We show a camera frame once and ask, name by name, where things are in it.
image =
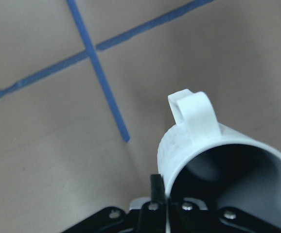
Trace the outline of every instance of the blue line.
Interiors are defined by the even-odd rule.
[[[122,136],[122,139],[125,141],[125,142],[128,142],[130,140],[130,135],[127,131],[127,128],[125,126],[125,123],[123,121],[123,118],[120,114],[120,111],[119,111],[119,108],[116,104],[116,101],[113,97],[113,94],[111,92],[111,89],[110,89],[110,86],[107,82],[107,79],[106,79],[106,76],[103,72],[103,69],[102,69],[102,66],[98,60],[98,57],[96,55],[96,52],[95,52],[95,49],[94,49],[94,46],[92,44],[92,41],[89,37],[89,34],[87,32],[87,29],[84,25],[84,22],[81,18],[81,15],[80,15],[80,12],[78,10],[78,7],[75,3],[74,0],[67,0],[67,4],[69,6],[69,9],[70,9],[70,12],[73,16],[73,19],[75,21],[75,24],[78,28],[78,31],[79,31],[79,34],[82,38],[82,41],[86,47],[86,51],[88,52],[88,55],[91,59],[91,62],[92,62],[92,65],[94,67],[94,70],[95,70],[95,73],[96,73],[96,76],[100,82],[100,85],[101,85],[101,88],[104,92],[104,95],[107,99],[107,102],[108,102],[108,105],[111,109],[111,112],[113,114],[113,117],[117,123],[117,127],[121,133],[121,136]]]
[[[86,51],[80,52],[72,57],[69,57],[61,62],[58,62],[54,64],[53,66],[50,66],[48,68],[45,68],[35,74],[32,74],[26,78],[23,78],[22,80],[14,83],[12,86],[7,87],[6,89],[0,89],[0,98],[2,98],[6,94],[10,94],[12,92],[15,92],[17,90],[20,90],[32,83],[37,82],[38,80],[41,80],[51,74],[54,74],[64,68],[67,68],[68,66],[71,66],[77,62],[80,62],[81,60],[84,60],[88,57],[88,53]]]
[[[97,44],[96,49],[99,51],[104,51],[104,50],[106,50],[112,46],[115,46],[117,44],[120,44],[140,33],[143,33],[146,30],[152,29],[153,27],[156,27],[156,26],[159,26],[166,22],[169,22],[177,17],[180,17],[180,16],[188,13],[189,11],[191,11],[199,6],[210,3],[211,1],[214,1],[214,0],[195,0],[190,3],[187,3],[179,8],[176,8],[175,10],[165,13],[155,19],[152,19],[144,24],[141,24],[135,28],[132,28],[124,33],[121,33],[113,38],[110,38],[106,41],[103,41],[103,42]]]

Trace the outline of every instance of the bolt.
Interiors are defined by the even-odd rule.
[[[191,202],[184,202],[181,206],[183,210],[192,210],[193,209],[193,204]]]
[[[233,220],[233,219],[235,219],[237,217],[237,215],[234,212],[230,211],[230,210],[226,210],[224,212],[224,217],[227,218],[227,219]]]
[[[112,210],[109,214],[109,217],[111,219],[115,219],[115,218],[119,218],[121,215],[120,211],[119,210]]]
[[[157,210],[159,208],[159,204],[156,202],[151,202],[148,206],[149,210]]]

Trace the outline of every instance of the beige table surface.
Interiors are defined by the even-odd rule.
[[[188,0],[77,0],[97,44]],[[84,50],[67,3],[0,0],[0,88]],[[0,233],[57,233],[149,195],[167,95],[281,151],[281,0],[215,0],[97,53],[131,140],[85,59],[0,99]]]

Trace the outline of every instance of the white mug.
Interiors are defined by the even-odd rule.
[[[158,148],[166,197],[212,199],[281,227],[281,153],[218,123],[203,92],[168,100],[176,125]]]

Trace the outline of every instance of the blue tape strip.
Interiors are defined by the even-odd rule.
[[[15,92],[19,89],[22,89],[32,83],[37,82],[40,79],[43,79],[53,73],[56,73],[64,68],[67,68],[77,62],[80,62],[88,57],[88,53],[86,51],[80,52],[72,57],[67,58],[66,60],[63,60],[61,62],[58,62],[54,64],[53,66],[50,66],[48,68],[45,68],[35,74],[32,74],[16,83],[14,83],[12,86],[7,87],[6,89],[0,89],[0,98],[2,98],[6,94],[10,94],[12,92]]]
[[[116,121],[116,124],[118,126],[118,129],[121,133],[121,136],[122,136],[122,139],[125,141],[125,142],[128,142],[130,140],[130,135],[127,131],[127,128],[125,126],[125,123],[123,121],[123,118],[120,114],[120,111],[119,111],[119,108],[116,104],[116,101],[113,97],[113,94],[111,92],[111,89],[110,89],[110,86],[107,82],[107,79],[106,79],[106,76],[103,72],[103,69],[102,69],[102,66],[99,62],[99,59],[96,55],[96,52],[95,52],[95,49],[94,49],[94,46],[92,44],[92,41],[89,37],[89,34],[87,32],[87,29],[84,25],[84,22],[80,16],[80,12],[78,10],[78,7],[75,3],[74,0],[67,0],[67,4],[69,6],[69,9],[71,11],[71,14],[73,16],[73,19],[75,21],[75,24],[78,28],[78,31],[79,31],[79,34],[82,38],[82,41],[86,47],[86,51],[88,52],[88,55],[91,59],[91,62],[92,62],[92,65],[94,67],[94,70],[95,70],[95,73],[96,73],[96,76],[98,78],[98,81],[100,82],[100,85],[102,87],[102,90],[104,92],[104,95],[107,99],[107,102],[108,102],[108,105],[111,109],[111,112],[113,114],[113,117]]]
[[[177,17],[180,17],[186,13],[188,13],[189,11],[199,7],[199,6],[202,6],[202,5],[205,5],[207,3],[210,3],[214,0],[195,0],[195,1],[192,1],[190,3],[187,3],[179,8],[176,8],[175,10],[172,10],[164,15],[161,15],[155,19],[152,19],[144,24],[141,24],[135,28],[132,28],[131,30],[128,30],[124,33],[121,33],[113,38],[110,38],[106,41],[103,41],[99,44],[96,45],[96,49],[99,50],[99,51],[104,51],[112,46],[115,46],[117,44],[120,44],[146,30],[149,30],[153,27],[156,27],[156,26],[159,26],[163,23],[166,23],[166,22],[169,22]]]

